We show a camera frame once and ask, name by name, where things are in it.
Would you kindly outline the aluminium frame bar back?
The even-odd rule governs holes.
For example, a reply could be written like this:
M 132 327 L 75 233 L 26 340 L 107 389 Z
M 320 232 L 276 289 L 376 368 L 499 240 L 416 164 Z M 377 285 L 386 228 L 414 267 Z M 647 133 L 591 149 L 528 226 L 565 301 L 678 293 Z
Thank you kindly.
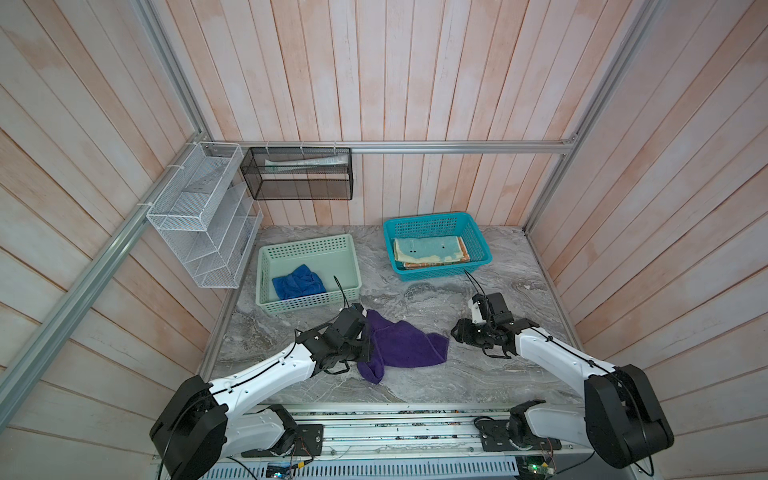
M 349 149 L 353 154 L 566 154 L 575 147 L 564 140 L 459 141 L 240 141 L 243 149 Z

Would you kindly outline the aluminium mounting rail front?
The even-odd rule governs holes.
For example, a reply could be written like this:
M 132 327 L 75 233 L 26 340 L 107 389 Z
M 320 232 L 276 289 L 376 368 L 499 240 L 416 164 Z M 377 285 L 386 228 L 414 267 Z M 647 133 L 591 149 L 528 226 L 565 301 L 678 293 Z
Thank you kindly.
M 408 403 L 314 403 L 259 404 L 283 407 L 295 426 L 319 423 L 324 426 L 320 456 L 285 456 L 339 460 L 376 457 L 470 456 L 484 452 L 473 425 L 477 417 L 508 420 L 513 407 L 472 404 Z M 516 455 L 540 454 L 544 450 L 508 451 Z

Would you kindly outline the black mesh wall basket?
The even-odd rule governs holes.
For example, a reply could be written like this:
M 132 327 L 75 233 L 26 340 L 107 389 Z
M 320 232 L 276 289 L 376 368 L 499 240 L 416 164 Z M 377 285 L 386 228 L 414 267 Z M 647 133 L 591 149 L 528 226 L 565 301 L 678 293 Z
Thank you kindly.
M 258 201 L 350 201 L 352 152 L 340 147 L 250 147 L 240 172 Z

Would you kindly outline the blue towel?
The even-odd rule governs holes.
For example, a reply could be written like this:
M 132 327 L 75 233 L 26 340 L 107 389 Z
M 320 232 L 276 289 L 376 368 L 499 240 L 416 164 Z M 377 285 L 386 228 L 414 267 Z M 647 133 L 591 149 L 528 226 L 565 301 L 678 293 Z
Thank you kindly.
M 288 275 L 271 280 L 280 300 L 290 300 L 326 292 L 320 277 L 302 264 Z

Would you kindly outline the aluminium frame bar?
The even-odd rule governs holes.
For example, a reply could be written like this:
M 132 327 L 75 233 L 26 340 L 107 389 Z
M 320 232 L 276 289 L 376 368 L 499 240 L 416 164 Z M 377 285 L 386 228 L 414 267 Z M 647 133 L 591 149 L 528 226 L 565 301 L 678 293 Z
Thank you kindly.
M 79 275 L 1 375 L 1 428 L 6 429 L 86 313 L 148 228 L 148 212 L 194 147 L 208 135 L 189 137 L 116 233 Z
M 349 149 L 353 154 L 566 154 L 575 147 L 564 140 L 459 141 L 240 141 L 243 149 Z

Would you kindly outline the aluminium frame bar left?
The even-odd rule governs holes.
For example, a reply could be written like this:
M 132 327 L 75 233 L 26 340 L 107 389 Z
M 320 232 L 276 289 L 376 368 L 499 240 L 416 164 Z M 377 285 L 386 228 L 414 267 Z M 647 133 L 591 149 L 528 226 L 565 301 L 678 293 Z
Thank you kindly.
M 1 428 L 6 429 L 86 313 L 148 228 L 148 212 L 194 147 L 208 135 L 189 137 L 116 233 L 79 275 L 1 375 Z

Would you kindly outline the light green plastic basket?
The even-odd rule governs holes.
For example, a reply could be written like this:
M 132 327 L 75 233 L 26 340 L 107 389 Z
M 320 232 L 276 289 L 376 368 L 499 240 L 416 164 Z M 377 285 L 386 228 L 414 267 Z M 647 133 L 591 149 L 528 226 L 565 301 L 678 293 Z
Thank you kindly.
M 349 234 L 268 245 L 258 252 L 255 303 L 268 314 L 354 303 L 361 288 Z

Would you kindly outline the aluminium frame post right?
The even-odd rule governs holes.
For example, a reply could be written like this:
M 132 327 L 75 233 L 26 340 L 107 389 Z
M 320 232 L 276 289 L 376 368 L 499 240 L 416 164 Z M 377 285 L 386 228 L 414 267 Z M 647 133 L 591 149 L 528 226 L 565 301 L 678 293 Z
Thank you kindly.
M 594 130 L 600 116 L 607 108 L 616 89 L 626 76 L 634 57 L 643 48 L 643 44 L 653 30 L 654 24 L 666 10 L 667 5 L 668 1 L 642 1 L 640 3 L 639 10 L 633 17 L 626 35 L 616 52 L 611 56 L 611 62 L 608 64 L 603 77 L 594 91 L 594 95 L 583 111 L 583 115 L 576 124 L 573 135 L 567 142 L 569 150 L 558 157 L 557 162 L 553 164 L 553 168 L 546 177 L 546 182 L 535 195 L 535 203 L 527 215 L 526 223 L 523 226 L 523 231 L 528 238 L 532 236 L 544 210 L 556 193 L 573 160 Z

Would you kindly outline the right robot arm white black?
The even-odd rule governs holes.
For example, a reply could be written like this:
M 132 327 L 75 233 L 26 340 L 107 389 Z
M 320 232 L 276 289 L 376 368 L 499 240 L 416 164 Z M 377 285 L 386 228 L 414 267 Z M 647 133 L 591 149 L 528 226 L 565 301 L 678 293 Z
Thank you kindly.
M 452 329 L 455 341 L 487 357 L 500 348 L 502 359 L 531 361 L 582 399 L 569 406 L 535 399 L 511 408 L 504 422 L 480 419 L 484 450 L 528 451 L 566 442 L 589 447 L 622 469 L 673 446 L 672 428 L 642 369 L 616 366 L 560 342 L 538 323 L 514 316 L 499 293 L 474 295 L 471 311 Z

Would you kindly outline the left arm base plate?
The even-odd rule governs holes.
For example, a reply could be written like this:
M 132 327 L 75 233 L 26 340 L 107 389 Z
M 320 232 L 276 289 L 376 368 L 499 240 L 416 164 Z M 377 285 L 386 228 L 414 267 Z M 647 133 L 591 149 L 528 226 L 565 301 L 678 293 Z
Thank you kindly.
M 289 428 L 277 443 L 267 450 L 248 450 L 243 458 L 271 458 L 285 456 L 320 456 L 323 446 L 324 426 L 319 423 L 300 424 Z

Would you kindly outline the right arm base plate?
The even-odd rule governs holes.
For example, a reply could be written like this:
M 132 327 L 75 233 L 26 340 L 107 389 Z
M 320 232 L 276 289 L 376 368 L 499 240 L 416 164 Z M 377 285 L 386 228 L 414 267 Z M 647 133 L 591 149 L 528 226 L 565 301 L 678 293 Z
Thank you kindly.
M 480 435 L 484 452 L 508 452 L 560 450 L 562 442 L 554 438 L 534 435 L 527 424 L 511 417 L 508 420 L 496 420 L 488 416 L 477 417 L 473 425 Z

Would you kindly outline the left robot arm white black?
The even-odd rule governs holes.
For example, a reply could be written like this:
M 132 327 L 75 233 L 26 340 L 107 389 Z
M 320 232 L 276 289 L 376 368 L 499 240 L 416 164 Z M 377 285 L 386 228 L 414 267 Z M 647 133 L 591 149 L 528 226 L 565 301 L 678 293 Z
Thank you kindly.
M 319 374 L 338 375 L 372 353 L 364 307 L 347 305 L 331 320 L 297 330 L 293 341 L 268 359 L 210 381 L 194 375 L 173 394 L 149 436 L 160 457 L 157 473 L 199 479 L 221 458 L 245 451 L 291 447 L 295 422 L 281 406 L 258 406 Z

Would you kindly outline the purple towel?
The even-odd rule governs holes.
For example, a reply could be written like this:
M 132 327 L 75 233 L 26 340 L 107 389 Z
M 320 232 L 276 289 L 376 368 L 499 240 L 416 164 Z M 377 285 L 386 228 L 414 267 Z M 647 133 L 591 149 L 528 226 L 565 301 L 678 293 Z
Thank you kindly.
M 391 322 L 375 310 L 366 310 L 372 353 L 367 362 L 358 362 L 360 375 L 379 384 L 387 367 L 423 368 L 447 361 L 449 339 L 439 333 L 425 333 L 407 321 Z

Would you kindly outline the green circuit board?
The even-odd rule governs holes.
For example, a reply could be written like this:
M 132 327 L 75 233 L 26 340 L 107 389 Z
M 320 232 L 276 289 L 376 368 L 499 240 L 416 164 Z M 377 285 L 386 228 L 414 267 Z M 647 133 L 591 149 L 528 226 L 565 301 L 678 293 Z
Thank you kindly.
M 554 474 L 554 470 L 547 463 L 534 459 L 520 458 L 517 465 L 519 480 L 548 480 Z

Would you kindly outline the teal plastic basket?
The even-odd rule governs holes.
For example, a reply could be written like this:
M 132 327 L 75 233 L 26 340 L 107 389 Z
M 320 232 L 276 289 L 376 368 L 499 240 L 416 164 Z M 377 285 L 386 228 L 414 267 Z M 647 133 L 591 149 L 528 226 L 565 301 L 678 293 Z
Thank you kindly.
M 403 281 L 472 273 L 492 261 L 478 225 L 464 212 L 391 219 L 383 232 L 391 266 Z

